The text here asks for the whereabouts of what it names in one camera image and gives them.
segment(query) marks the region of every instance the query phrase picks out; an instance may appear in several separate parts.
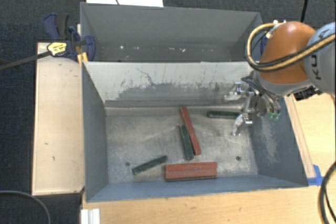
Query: orange object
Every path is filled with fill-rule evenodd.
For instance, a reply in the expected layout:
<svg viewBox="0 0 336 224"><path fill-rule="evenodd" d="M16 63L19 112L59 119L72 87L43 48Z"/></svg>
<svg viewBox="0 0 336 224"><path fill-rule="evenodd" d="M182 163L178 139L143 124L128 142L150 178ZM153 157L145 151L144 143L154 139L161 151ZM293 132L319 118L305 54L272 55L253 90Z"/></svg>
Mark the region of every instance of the orange object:
<svg viewBox="0 0 336 224"><path fill-rule="evenodd" d="M198 140L197 140L194 128L193 128L193 124L189 117L188 110L185 106L180 107L180 114L181 114L183 124L187 127L187 130L190 136L191 145L193 146L194 155L199 155L201 154L201 147L199 146L199 143L198 143Z"/></svg>
<svg viewBox="0 0 336 224"><path fill-rule="evenodd" d="M216 176L216 162L169 164L164 167L166 181L211 179Z"/></svg>
<svg viewBox="0 0 336 224"><path fill-rule="evenodd" d="M310 26L300 22L279 25L269 38L260 63L267 63L294 54L305 48L315 33ZM303 61L274 72L260 72L263 79L277 84L299 83L308 80Z"/></svg>

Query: blue clamp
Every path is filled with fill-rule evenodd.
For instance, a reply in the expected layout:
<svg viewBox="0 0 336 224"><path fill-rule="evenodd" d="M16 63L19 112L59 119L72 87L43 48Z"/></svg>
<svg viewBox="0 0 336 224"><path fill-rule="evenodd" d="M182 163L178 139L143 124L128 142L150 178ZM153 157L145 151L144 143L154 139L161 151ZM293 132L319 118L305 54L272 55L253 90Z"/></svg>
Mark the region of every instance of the blue clamp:
<svg viewBox="0 0 336 224"><path fill-rule="evenodd" d="M61 57L77 61L75 47L81 46L81 51L86 52L88 60L93 61L96 53L96 44L92 35L86 36L84 41L80 41L81 37L74 26L67 28L68 14L51 13L43 19L43 27L45 32L51 37L52 41L62 41L67 44L67 53Z"/></svg>
<svg viewBox="0 0 336 224"><path fill-rule="evenodd" d="M313 164L316 177L307 178L309 186L321 186L323 181L323 176L321 176L319 166Z"/></svg>

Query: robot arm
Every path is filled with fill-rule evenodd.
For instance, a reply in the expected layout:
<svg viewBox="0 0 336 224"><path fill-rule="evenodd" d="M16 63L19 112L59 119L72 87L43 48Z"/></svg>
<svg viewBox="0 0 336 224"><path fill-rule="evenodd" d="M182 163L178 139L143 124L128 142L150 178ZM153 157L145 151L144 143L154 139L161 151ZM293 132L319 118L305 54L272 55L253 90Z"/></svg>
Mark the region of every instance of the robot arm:
<svg viewBox="0 0 336 224"><path fill-rule="evenodd" d="M268 42L260 62L251 57L251 41L261 29L268 32ZM234 123L233 135L252 125L250 114L267 115L271 120L280 116L278 99L304 91L312 86L335 97L335 23L315 31L300 22L273 23L257 27L246 46L246 59L254 69L241 83L225 95L226 101L248 96L240 117Z"/></svg>
<svg viewBox="0 0 336 224"><path fill-rule="evenodd" d="M273 97L312 85L335 97L335 23L317 31L300 22L283 23L272 32L260 63L246 54L255 69L253 82Z"/></svg>

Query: bin floor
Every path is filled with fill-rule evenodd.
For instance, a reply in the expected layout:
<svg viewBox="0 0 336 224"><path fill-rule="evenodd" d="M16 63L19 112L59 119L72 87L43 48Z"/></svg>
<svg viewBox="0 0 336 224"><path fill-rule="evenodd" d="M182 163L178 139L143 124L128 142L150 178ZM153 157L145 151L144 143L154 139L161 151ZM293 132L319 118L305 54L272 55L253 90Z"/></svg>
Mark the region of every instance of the bin floor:
<svg viewBox="0 0 336 224"><path fill-rule="evenodd" d="M202 153L191 161L184 159L178 108L106 109L106 134L110 183L159 181L163 165L137 175L132 168L162 155L166 164L217 162L218 177L257 174L248 130L232 136L233 119L210 119L210 108L188 108Z"/></svg>

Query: green object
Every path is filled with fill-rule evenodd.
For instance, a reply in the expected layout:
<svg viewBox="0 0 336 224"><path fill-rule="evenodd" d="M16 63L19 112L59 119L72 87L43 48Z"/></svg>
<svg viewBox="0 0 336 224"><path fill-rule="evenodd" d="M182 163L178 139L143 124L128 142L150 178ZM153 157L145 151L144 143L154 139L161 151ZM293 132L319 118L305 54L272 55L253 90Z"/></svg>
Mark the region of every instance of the green object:
<svg viewBox="0 0 336 224"><path fill-rule="evenodd" d="M269 119L269 120L274 120L274 121L277 121L278 119L279 119L279 117L280 117L280 113L268 113L267 114L267 118Z"/></svg>
<svg viewBox="0 0 336 224"><path fill-rule="evenodd" d="M163 155L159 158L153 159L149 162L146 162L144 164L141 164L135 168L132 169L133 175L136 175L138 173L144 172L150 168L153 168L154 166L158 166L160 164L165 163L168 160L168 157L166 155Z"/></svg>
<svg viewBox="0 0 336 224"><path fill-rule="evenodd" d="M193 147L191 145L190 136L189 136L187 127L185 125L181 125L180 132L181 132L181 137L182 137L182 142L183 142L185 159L190 161L191 159L194 158L194 152L193 152Z"/></svg>
<svg viewBox="0 0 336 224"><path fill-rule="evenodd" d="M229 111L208 111L206 113L208 118L230 118L235 119L239 116L239 112L229 112Z"/></svg>

